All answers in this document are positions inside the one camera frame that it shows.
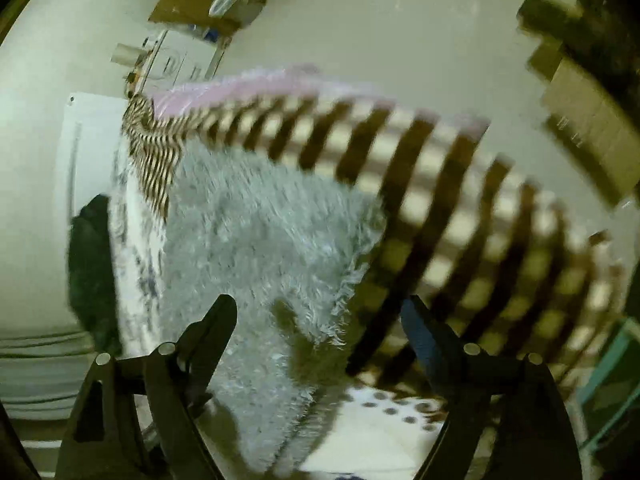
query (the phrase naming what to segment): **brown and white striped blanket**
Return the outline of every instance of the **brown and white striped blanket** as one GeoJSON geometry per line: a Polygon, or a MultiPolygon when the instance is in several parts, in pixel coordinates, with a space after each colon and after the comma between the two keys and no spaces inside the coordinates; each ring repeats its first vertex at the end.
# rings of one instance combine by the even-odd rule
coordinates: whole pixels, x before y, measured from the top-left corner
{"type": "Polygon", "coordinates": [[[439,118],[359,98],[258,96],[156,120],[135,96],[123,132],[159,221],[191,137],[382,199],[388,227],[352,300],[366,330],[347,372],[367,383],[425,392],[398,324],[412,292],[491,354],[539,353],[565,390],[593,366],[619,309],[622,270],[606,235],[589,236],[552,193],[439,118]]]}

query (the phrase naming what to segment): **dark cloth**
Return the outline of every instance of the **dark cloth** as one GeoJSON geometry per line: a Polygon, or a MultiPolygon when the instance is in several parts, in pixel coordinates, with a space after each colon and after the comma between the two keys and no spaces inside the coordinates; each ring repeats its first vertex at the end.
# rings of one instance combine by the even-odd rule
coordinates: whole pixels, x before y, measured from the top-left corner
{"type": "Polygon", "coordinates": [[[0,402],[0,478],[40,480],[0,402]]]}
{"type": "Polygon", "coordinates": [[[98,352],[122,351],[107,224],[108,197],[96,196],[71,222],[68,249],[69,301],[98,352]]]}
{"type": "Polygon", "coordinates": [[[578,4],[580,16],[552,0],[525,0],[518,17],[524,29],[561,41],[640,127],[640,26],[615,0],[578,4]]]}

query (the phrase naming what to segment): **teal object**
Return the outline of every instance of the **teal object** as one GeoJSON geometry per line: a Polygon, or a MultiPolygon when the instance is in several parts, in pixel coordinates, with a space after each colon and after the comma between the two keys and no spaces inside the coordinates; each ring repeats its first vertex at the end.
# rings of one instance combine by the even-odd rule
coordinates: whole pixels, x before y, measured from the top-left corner
{"type": "Polygon", "coordinates": [[[626,318],[589,383],[577,394],[588,439],[580,446],[596,451],[640,397],[640,325],[626,318]]]}

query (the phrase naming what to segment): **cardboard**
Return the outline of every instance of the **cardboard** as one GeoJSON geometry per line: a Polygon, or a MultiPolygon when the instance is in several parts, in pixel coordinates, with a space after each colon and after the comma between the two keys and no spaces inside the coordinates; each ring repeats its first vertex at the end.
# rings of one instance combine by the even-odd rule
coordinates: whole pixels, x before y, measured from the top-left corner
{"type": "Polygon", "coordinates": [[[215,28],[223,36],[231,36],[240,24],[227,18],[210,18],[213,0],[159,0],[149,16],[150,22],[185,23],[215,28]]]}
{"type": "Polygon", "coordinates": [[[597,162],[619,197],[633,191],[640,182],[640,136],[596,78],[562,58],[542,103],[559,118],[560,131],[597,162]]]}

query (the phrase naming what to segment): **striped rug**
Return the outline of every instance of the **striped rug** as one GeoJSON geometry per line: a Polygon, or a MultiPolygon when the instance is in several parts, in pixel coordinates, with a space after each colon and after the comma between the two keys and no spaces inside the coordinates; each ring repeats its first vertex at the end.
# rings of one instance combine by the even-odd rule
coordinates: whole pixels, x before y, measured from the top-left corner
{"type": "Polygon", "coordinates": [[[620,309],[622,269],[607,234],[589,236],[552,193],[478,150],[476,132],[436,116],[319,95],[257,96],[156,120],[139,95],[123,133],[159,221],[190,137],[382,199],[388,227],[352,300],[366,330],[347,372],[368,384],[428,391],[398,323],[413,292],[465,342],[490,354],[540,354],[565,392],[593,367],[620,309]]]}

